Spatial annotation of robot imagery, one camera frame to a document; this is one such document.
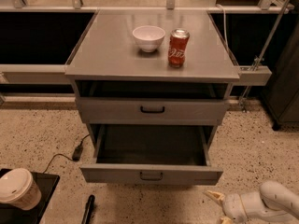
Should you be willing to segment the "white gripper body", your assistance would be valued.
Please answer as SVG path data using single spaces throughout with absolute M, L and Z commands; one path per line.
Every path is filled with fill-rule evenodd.
M 266 222 L 289 220 L 289 214 L 285 211 L 267 207 L 258 191 L 226 195 L 222 201 L 222 210 L 234 223 L 244 223 L 254 218 Z

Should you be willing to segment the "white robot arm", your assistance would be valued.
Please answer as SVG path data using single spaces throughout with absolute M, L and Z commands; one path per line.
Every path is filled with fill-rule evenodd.
M 299 196 L 277 181 L 265 181 L 258 190 L 243 194 L 207 190 L 205 195 L 221 207 L 224 216 L 220 224 L 244 224 L 251 219 L 265 222 L 299 219 Z

